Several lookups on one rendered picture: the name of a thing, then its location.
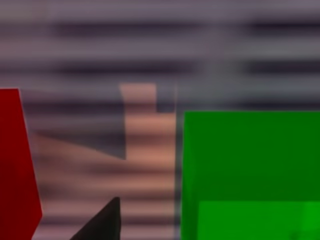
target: red block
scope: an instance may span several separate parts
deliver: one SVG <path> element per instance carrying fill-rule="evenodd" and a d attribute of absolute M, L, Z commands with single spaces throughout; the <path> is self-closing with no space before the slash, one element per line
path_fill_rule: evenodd
<path fill-rule="evenodd" d="M 42 217 L 17 89 L 0 89 L 0 239 L 31 240 Z"/>

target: red shape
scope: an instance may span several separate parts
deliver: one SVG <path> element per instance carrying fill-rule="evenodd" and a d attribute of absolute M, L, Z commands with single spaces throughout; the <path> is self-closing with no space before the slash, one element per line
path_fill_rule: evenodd
<path fill-rule="evenodd" d="M 0 89 L 0 239 L 31 240 L 42 217 L 18 89 Z"/>

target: blurred background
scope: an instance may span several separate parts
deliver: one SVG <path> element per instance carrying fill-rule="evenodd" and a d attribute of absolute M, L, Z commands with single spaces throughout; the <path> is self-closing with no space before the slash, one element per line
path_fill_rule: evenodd
<path fill-rule="evenodd" d="M 179 239 L 183 113 L 319 110 L 316 0 L 0 0 L 44 217 L 67 240 L 115 196 L 121 240 Z"/>

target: green cube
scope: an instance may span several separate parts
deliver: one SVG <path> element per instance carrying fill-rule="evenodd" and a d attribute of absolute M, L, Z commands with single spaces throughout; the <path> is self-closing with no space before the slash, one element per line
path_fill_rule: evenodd
<path fill-rule="evenodd" d="M 320 112 L 187 112 L 182 240 L 320 240 Z"/>

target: bright green rectangle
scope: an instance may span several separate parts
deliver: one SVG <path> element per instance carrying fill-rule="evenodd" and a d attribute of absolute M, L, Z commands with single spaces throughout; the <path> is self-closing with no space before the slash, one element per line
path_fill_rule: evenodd
<path fill-rule="evenodd" d="M 273 219 L 277 218 L 286 219 L 289 224 L 287 229 L 283 228 L 285 240 L 294 240 L 289 238 L 290 231 L 301 232 L 315 223 L 310 231 L 320 229 L 320 224 L 317 225 L 320 216 L 310 211 L 308 215 L 301 215 L 302 209 L 311 202 L 320 201 L 319 143 L 319 112 L 187 112 L 182 165 L 182 240 L 196 240 L 197 236 L 198 240 L 215 239 L 204 237 L 209 231 L 215 231 L 215 226 L 223 229 L 213 214 L 218 206 L 222 208 L 223 202 L 234 210 L 232 229 L 241 225 L 249 229 L 254 219 L 257 224 L 262 223 L 257 221 L 258 215 L 243 218 L 242 222 L 236 220 L 244 211 L 241 204 L 247 204 L 248 213 L 257 208 L 260 212 L 278 208 L 279 212 L 274 212 L 263 223 L 273 231 L 270 240 L 284 236 L 274 226 Z M 205 208 L 214 216 L 210 222 L 203 217 Z M 287 214 L 281 214 L 289 209 L 292 210 Z M 264 228 L 254 229 L 261 232 Z M 242 236 L 235 239 L 267 239 L 244 237 L 247 233 Z M 221 235 L 217 240 L 231 238 Z"/>

